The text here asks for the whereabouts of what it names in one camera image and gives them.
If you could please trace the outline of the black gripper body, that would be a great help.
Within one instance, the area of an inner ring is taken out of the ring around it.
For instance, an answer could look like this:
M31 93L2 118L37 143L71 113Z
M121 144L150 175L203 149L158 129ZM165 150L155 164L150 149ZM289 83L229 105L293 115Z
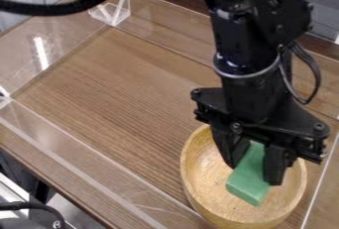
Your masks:
M221 87L194 89L191 99L197 119L211 129L234 124L250 141L278 144L296 151L296 159L322 162L330 127L297 104L280 78L262 84L225 81Z

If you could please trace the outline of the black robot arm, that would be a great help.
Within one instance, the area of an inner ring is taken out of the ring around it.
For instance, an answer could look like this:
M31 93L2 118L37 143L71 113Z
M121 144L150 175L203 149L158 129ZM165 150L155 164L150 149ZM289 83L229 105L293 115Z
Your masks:
M197 119L211 126L214 141L231 168L253 141L264 144L264 180L281 185L300 159L322 162L330 127L304 106L316 93L301 96L293 87L292 59L300 57L322 73L297 39L312 30L308 0L205 0L217 53L214 71L222 85L191 92Z

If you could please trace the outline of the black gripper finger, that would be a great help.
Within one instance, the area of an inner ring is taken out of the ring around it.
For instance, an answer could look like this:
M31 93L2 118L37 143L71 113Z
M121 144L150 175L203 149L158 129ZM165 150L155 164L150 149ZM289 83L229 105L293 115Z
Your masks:
M296 151L288 147L272 144L265 148L264 180L270 185L282 185L286 169L294 165Z
M244 136L244 127L237 127L234 124L230 126L213 126L213 137L226 164L234 169L249 148L250 140Z

